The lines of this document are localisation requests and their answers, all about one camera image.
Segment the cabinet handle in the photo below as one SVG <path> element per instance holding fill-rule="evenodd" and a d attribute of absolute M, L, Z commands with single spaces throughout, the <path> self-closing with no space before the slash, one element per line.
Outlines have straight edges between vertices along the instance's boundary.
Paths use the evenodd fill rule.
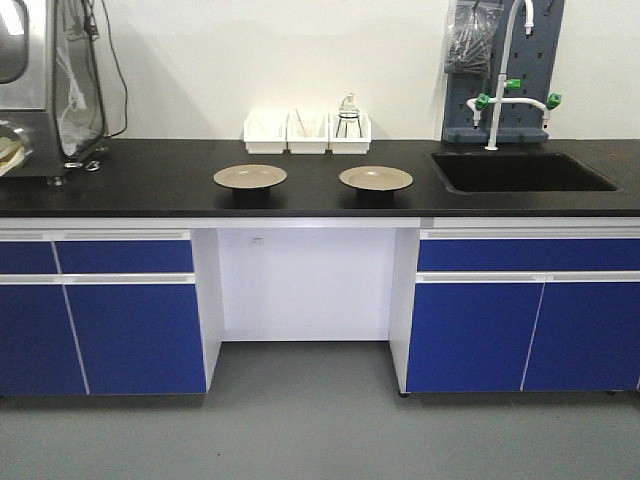
<path fill-rule="evenodd" d="M 44 233 L 37 232 L 0 232 L 0 242 L 44 242 Z"/>
<path fill-rule="evenodd" d="M 418 273 L 416 283 L 544 283 L 544 272 L 429 272 Z"/>
<path fill-rule="evenodd" d="M 583 240 L 640 238 L 637 227 L 423 229 L 420 240 Z"/>
<path fill-rule="evenodd" d="M 118 241 L 118 240 L 189 240 L 189 230 L 121 230 L 67 231 L 52 234 L 57 241 Z"/>
<path fill-rule="evenodd" d="M 193 273 L 119 273 L 119 274 L 77 274 L 61 275 L 65 285 L 168 285 L 195 284 Z"/>
<path fill-rule="evenodd" d="M 0 285 L 60 285 L 60 275 L 0 275 Z"/>
<path fill-rule="evenodd" d="M 640 282 L 640 272 L 554 272 L 548 282 Z"/>

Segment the pegboard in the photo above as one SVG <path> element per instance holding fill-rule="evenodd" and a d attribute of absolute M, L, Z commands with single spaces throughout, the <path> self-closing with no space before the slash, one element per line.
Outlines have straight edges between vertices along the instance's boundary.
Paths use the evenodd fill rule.
<path fill-rule="evenodd" d="M 480 125 L 474 129 L 473 112 L 467 107 L 466 102 L 480 93 L 495 97 L 507 19 L 514 1 L 504 0 L 504 12 L 493 40 L 490 77 L 465 73 L 449 74 L 442 130 L 442 139 L 445 142 L 486 143 L 488 141 L 493 105 L 482 112 Z M 516 17 L 507 66 L 507 78 L 521 79 L 522 86 L 518 90 L 505 92 L 504 96 L 505 98 L 529 97 L 546 103 L 560 36 L 564 0 L 533 0 L 533 6 L 535 11 L 533 35 L 529 38 L 525 36 L 523 3 Z M 542 128 L 540 110 L 525 104 L 502 105 L 498 143 L 541 143 L 547 138 L 548 134 Z"/>

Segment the plastic bag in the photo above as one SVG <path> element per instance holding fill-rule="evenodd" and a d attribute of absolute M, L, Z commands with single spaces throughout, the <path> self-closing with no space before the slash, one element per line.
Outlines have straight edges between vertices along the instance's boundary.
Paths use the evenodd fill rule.
<path fill-rule="evenodd" d="M 19 167 L 24 162 L 22 142 L 0 137 L 0 177 Z"/>
<path fill-rule="evenodd" d="M 450 15 L 445 73 L 489 75 L 493 36 L 504 10 L 500 4 L 459 0 Z"/>

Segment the plate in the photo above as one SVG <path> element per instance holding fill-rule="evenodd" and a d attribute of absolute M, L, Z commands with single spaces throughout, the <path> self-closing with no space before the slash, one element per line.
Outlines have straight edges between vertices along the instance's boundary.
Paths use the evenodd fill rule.
<path fill-rule="evenodd" d="M 355 167 L 340 174 L 342 183 L 362 190 L 389 192 L 408 187 L 413 177 L 403 170 L 391 167 Z"/>
<path fill-rule="evenodd" d="M 268 188 L 284 182 L 287 172 L 271 165 L 236 165 L 215 173 L 218 185 L 241 190 Z"/>

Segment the black sink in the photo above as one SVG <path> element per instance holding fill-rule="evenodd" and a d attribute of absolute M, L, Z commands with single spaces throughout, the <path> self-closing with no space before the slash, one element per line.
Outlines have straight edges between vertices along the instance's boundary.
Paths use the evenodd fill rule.
<path fill-rule="evenodd" d="M 615 185 L 562 153 L 434 153 L 444 179 L 461 192 L 612 192 Z"/>

